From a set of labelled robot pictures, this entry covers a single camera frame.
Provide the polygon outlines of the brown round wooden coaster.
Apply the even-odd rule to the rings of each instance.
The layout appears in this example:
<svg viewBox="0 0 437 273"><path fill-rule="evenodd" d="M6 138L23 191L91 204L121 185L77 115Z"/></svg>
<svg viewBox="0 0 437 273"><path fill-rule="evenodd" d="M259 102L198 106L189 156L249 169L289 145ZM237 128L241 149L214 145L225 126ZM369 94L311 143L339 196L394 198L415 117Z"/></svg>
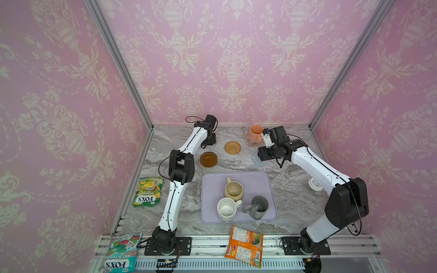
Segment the brown round wooden coaster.
<svg viewBox="0 0 437 273"><path fill-rule="evenodd" d="M211 168L218 162L218 157L214 152L205 152L200 156L200 164L205 168Z"/></svg>

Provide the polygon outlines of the blue knitted round coaster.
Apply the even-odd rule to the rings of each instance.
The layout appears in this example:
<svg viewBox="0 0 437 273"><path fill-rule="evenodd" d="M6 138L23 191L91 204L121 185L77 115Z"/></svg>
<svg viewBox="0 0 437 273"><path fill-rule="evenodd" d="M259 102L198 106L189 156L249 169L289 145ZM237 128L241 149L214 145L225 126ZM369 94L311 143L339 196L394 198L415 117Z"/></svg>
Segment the blue knitted round coaster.
<svg viewBox="0 0 437 273"><path fill-rule="evenodd" d="M253 163L258 166L258 167L266 167L269 164L269 161L262 161L259 156L258 156L258 152L254 152L252 155L252 161Z"/></svg>

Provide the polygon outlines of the woven rattan round coaster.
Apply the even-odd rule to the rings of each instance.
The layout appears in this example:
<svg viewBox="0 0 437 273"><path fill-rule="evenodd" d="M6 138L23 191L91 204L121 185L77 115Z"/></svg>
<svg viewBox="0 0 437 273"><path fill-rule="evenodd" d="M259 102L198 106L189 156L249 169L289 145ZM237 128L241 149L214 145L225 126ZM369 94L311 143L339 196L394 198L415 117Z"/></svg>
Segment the woven rattan round coaster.
<svg viewBox="0 0 437 273"><path fill-rule="evenodd" d="M230 155L237 155L241 151L241 145L236 141L229 141L225 144L224 150Z"/></svg>

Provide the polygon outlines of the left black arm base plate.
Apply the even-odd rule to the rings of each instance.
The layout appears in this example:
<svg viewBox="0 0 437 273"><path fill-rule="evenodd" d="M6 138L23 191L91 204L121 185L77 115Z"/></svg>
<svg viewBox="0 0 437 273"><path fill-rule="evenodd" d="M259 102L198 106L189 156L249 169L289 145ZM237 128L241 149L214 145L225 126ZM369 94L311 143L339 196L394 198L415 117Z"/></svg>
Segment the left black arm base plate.
<svg viewBox="0 0 437 273"><path fill-rule="evenodd" d="M146 241L146 246L144 250L145 256L171 256L171 255L191 255L192 237L176 237L175 247L172 251L162 250L150 242L148 238Z"/></svg>

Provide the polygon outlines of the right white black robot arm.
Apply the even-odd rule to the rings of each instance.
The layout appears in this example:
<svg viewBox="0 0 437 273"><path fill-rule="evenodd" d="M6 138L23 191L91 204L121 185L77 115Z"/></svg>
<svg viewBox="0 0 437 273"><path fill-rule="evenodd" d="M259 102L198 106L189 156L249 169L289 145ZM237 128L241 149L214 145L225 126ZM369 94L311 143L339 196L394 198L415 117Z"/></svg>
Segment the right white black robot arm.
<svg viewBox="0 0 437 273"><path fill-rule="evenodd" d="M322 216L300 232L299 244L304 253L317 252L328 237L357 221L362 222L369 214L366 183L359 177L353 179L335 170L300 140L283 146L260 147L258 157L261 161L283 159L294 163L329 195Z"/></svg>

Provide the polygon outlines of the peach pink mug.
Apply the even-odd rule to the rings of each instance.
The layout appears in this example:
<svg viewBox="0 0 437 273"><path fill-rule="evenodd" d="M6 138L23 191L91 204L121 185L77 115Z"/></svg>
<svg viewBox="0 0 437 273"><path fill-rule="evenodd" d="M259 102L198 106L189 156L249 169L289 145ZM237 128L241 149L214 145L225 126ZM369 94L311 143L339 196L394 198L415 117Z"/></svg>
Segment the peach pink mug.
<svg viewBox="0 0 437 273"><path fill-rule="evenodd" d="M253 134L262 134L264 128L261 125L252 125L249 128L249 131L251 131Z"/></svg>

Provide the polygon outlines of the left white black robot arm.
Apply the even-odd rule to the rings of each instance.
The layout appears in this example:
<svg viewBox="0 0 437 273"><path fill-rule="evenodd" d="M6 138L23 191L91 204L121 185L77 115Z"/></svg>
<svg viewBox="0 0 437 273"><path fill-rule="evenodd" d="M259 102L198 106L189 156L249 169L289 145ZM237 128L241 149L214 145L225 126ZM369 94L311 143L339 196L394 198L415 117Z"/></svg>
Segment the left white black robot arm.
<svg viewBox="0 0 437 273"><path fill-rule="evenodd" d="M168 157L168 180L170 181L168 198L158 226L150 237L150 243L158 253L171 254L176 248L180 206L186 187L192 182L195 174L194 155L199 148L215 143L214 129L198 125L193 128L192 134L182 147L170 152Z"/></svg>

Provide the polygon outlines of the cream yellow mug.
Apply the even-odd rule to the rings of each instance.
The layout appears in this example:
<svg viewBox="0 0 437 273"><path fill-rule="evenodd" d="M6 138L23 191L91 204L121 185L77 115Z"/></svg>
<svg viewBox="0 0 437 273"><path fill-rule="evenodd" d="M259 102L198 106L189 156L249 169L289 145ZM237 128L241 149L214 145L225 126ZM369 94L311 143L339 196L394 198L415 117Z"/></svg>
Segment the cream yellow mug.
<svg viewBox="0 0 437 273"><path fill-rule="evenodd" d="M230 177L227 177L224 195L234 201L242 200L244 197L243 186L239 182L233 181Z"/></svg>

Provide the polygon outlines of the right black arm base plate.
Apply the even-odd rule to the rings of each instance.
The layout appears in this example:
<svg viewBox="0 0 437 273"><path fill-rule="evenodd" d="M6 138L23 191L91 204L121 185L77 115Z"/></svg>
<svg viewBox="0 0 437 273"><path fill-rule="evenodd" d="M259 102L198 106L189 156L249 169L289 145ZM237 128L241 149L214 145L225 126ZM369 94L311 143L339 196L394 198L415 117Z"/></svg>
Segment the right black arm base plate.
<svg viewBox="0 0 437 273"><path fill-rule="evenodd" d="M279 246L285 255L331 255L327 240L315 243L306 237L282 237Z"/></svg>

